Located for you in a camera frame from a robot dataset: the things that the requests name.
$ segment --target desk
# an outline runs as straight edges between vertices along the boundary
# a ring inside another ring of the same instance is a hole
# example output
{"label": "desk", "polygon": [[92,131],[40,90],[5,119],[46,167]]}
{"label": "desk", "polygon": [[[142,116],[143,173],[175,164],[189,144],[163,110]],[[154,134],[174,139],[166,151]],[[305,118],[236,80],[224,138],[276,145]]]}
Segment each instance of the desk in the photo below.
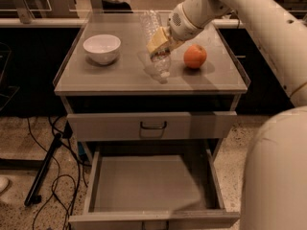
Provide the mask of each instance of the desk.
{"label": "desk", "polygon": [[[141,32],[137,12],[91,15],[55,80],[92,163],[84,214],[70,222],[75,229],[230,227],[239,215],[224,208],[213,160],[247,76],[209,24],[172,52],[170,77],[161,79]],[[83,42],[97,34],[122,40],[112,65],[86,57]],[[208,53],[198,71],[182,60],[191,43]]]}

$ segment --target open drawer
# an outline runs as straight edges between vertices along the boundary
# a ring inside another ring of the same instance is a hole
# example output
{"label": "open drawer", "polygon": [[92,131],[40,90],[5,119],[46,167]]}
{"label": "open drawer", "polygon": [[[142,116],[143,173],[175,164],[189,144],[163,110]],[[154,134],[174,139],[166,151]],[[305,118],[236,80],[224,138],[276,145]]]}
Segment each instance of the open drawer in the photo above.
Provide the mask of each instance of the open drawer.
{"label": "open drawer", "polygon": [[234,111],[87,113],[67,116],[80,142],[225,138],[235,118]]}
{"label": "open drawer", "polygon": [[228,228],[228,213],[205,140],[104,142],[95,152],[75,230]]}

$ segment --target shoe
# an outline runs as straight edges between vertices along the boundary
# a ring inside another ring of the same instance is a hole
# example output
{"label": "shoe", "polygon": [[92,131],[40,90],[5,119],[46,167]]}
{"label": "shoe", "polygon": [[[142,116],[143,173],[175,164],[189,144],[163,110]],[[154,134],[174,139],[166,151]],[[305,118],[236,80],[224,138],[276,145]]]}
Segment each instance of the shoe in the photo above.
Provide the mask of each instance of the shoe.
{"label": "shoe", "polygon": [[9,179],[4,176],[0,176],[0,194],[5,191],[5,189],[9,186]]}

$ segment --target bowl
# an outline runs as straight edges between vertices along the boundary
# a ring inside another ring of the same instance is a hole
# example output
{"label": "bowl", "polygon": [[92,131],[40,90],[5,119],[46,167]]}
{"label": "bowl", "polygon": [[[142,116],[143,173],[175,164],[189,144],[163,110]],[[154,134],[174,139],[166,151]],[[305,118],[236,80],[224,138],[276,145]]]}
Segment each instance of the bowl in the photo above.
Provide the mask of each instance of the bowl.
{"label": "bowl", "polygon": [[112,34],[97,34],[88,38],[83,47],[88,56],[101,65],[108,65],[119,57],[121,40]]}

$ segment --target orange fruit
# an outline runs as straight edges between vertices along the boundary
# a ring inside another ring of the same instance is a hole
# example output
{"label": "orange fruit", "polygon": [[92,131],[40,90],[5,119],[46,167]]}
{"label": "orange fruit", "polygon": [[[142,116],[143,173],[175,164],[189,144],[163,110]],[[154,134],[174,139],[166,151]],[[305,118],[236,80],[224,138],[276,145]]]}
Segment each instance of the orange fruit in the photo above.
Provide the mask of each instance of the orange fruit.
{"label": "orange fruit", "polygon": [[199,44],[192,44],[183,55],[185,65],[192,69],[199,69],[207,59],[207,52]]}

